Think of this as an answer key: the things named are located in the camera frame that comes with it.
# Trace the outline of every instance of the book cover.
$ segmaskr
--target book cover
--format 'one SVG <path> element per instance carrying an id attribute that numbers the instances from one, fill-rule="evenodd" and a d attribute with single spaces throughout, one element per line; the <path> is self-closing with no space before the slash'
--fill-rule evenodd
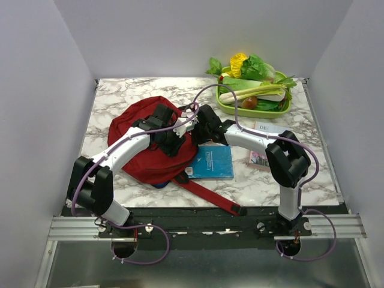
<path id="1" fill-rule="evenodd" d="M 233 178 L 232 154 L 228 146 L 200 146 L 191 165 L 189 178 Z"/>
<path id="2" fill-rule="evenodd" d="M 278 133 L 278 134 L 287 130 L 287 128 L 282 126 L 278 126 L 272 123 L 259 122 L 259 121 L 255 123 L 254 128 L 259 131 L 268 132 L 268 133 Z M 271 171 L 269 168 L 267 157 L 258 152 L 251 151 L 248 165 L 258 168 L 260 170 Z"/>

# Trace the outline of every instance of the bag strap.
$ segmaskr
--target bag strap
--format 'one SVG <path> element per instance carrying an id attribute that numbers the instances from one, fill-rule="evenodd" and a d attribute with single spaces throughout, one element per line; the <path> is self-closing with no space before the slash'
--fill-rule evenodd
<path id="1" fill-rule="evenodd" d="M 188 175 L 185 172 L 181 172 L 178 176 L 174 177 L 172 182 L 235 216 L 243 216 L 247 214 L 246 208 L 241 207 L 235 202 L 220 196 L 219 194 L 199 185 L 198 183 L 190 181 Z"/>

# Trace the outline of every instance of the green basket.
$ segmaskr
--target green basket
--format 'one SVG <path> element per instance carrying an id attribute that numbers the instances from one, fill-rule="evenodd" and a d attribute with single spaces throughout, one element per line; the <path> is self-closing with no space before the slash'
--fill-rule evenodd
<path id="1" fill-rule="evenodd" d="M 228 72 L 228 71 L 230 71 L 230 67 L 224 67 L 222 69 L 222 73 Z M 280 78 L 282 79 L 282 78 L 285 78 L 285 77 L 287 77 L 287 76 L 285 76 L 282 72 L 276 71 L 276 78 L 277 79 L 280 79 Z M 228 113 L 228 114 L 234 115 L 235 114 L 235 108 L 232 107 L 232 106 L 228 106 L 228 105 L 222 104 L 219 101 L 218 97 L 219 97 L 219 86 L 217 86 L 217 89 L 216 89 L 216 101 L 218 103 L 219 108 L 224 113 Z M 239 107 L 238 108 L 238 115 L 239 116 L 245 116 L 245 117 L 253 117 L 253 118 L 274 119 L 274 118 L 278 118 L 281 115 L 289 112 L 290 104 L 291 104 L 291 100 L 286 101 L 284 103 L 284 107 L 283 107 L 282 111 L 278 111 L 278 112 L 275 112 L 275 111 L 248 110 L 248 109 L 243 109 L 243 108 Z"/>

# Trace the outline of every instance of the marble table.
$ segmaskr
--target marble table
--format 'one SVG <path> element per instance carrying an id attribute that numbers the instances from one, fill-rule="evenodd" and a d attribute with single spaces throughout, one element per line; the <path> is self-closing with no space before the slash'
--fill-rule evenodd
<path id="1" fill-rule="evenodd" d="M 215 82 L 212 78 L 141 78 L 141 79 L 102 79 L 97 90 L 88 129 L 82 147 L 82 155 L 91 157 L 107 148 L 109 125 L 127 107 L 143 98 L 162 95 L 176 106 L 189 103 L 205 86 Z M 293 89 L 291 111 L 284 116 L 262 122 L 287 127 L 298 139 L 307 144 L 320 161 L 320 173 L 315 180 L 304 186 L 303 205 L 338 205 L 335 185 L 320 144 L 319 135 L 308 106 L 300 81 Z M 234 119 L 223 113 L 214 98 L 215 89 L 205 91 L 199 103 L 210 104 L 222 119 Z M 240 118 L 240 123 L 253 128 L 256 119 Z M 269 172 L 248 167 L 250 152 L 239 147 L 231 147 L 233 179 L 198 179 L 199 184 L 244 206 L 277 206 L 279 203 L 278 184 Z M 314 171 L 310 167 L 309 175 Z M 124 172 L 114 178 L 115 199 L 126 207 L 197 207 L 213 206 L 189 191 L 170 183 L 163 189 L 143 184 Z"/>

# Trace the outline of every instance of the red backpack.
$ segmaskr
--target red backpack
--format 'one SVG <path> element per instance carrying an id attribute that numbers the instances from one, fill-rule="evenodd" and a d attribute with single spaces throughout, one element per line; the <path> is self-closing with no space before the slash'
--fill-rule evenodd
<path id="1" fill-rule="evenodd" d="M 157 105 L 163 104 L 175 111 L 178 117 L 181 110 L 164 97 L 157 96 L 140 100 L 131 105 L 122 115 L 112 120 L 108 133 L 108 146 L 120 139 L 138 119 L 152 115 Z M 160 149 L 146 149 L 138 153 L 122 169 L 137 180 L 163 187 L 173 181 L 199 197 L 223 208 L 233 215 L 244 215 L 246 210 L 203 186 L 190 181 L 184 169 L 194 160 L 199 147 L 192 141 L 192 136 L 185 134 L 186 141 L 175 157 L 168 157 Z"/>

